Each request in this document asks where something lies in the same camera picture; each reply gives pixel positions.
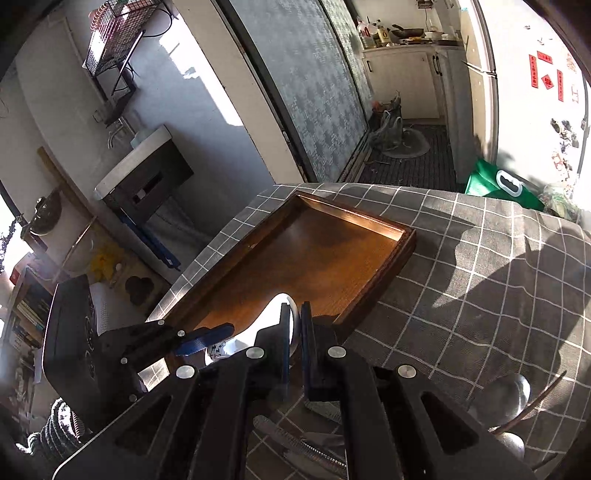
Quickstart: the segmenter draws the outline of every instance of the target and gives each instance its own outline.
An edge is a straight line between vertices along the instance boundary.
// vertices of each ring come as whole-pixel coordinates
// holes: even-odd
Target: red sticker
[[[554,84],[552,83],[552,79],[550,78],[550,75],[544,75],[542,77],[542,82],[546,86],[546,90],[550,90],[554,86]]]
[[[530,55],[531,86],[538,88],[538,60]]]
[[[540,60],[547,61],[548,63],[552,63],[552,57],[550,55],[546,55],[538,50],[538,58]]]
[[[556,73],[558,73],[558,100],[564,102],[564,79],[560,70],[556,70]]]

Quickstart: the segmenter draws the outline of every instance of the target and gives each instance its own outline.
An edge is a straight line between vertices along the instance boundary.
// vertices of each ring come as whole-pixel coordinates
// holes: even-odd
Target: cabinet handle
[[[435,55],[432,57],[432,59],[433,59],[433,68],[435,69],[435,73],[437,73],[439,75],[440,73],[439,73],[439,70],[437,69],[437,63],[435,63]]]
[[[437,69],[439,70],[438,74],[440,77],[443,77],[443,73],[441,72],[441,64],[439,63],[439,55],[435,56],[435,60],[437,62]]]

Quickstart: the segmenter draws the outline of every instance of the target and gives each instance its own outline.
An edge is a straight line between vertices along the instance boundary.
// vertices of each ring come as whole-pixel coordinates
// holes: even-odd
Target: frying pan
[[[398,38],[422,37],[425,34],[424,28],[402,28],[400,25],[392,24],[396,30],[392,33]]]

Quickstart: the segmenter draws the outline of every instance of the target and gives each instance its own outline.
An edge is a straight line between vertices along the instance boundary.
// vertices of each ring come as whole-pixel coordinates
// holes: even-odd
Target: metal spoon
[[[468,413],[486,428],[503,425],[523,411],[530,391],[523,375],[499,377],[474,396]]]
[[[515,435],[515,433],[501,433],[497,439],[503,445],[505,445],[513,455],[515,455],[519,460],[523,460],[525,455],[525,445],[521,437]]]

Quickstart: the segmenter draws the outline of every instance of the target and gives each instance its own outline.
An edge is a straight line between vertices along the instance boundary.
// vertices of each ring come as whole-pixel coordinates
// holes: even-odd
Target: plastic bag
[[[476,167],[466,185],[466,194],[512,200],[522,207],[540,212],[544,209],[544,204],[523,183],[506,171],[489,164],[483,158],[476,161]]]
[[[400,95],[397,95],[384,110],[379,128],[369,134],[368,142],[370,147],[379,150],[395,148],[402,143]]]
[[[544,213],[579,223],[581,209],[570,198],[572,188],[572,185],[563,183],[546,185],[538,197],[544,204]]]

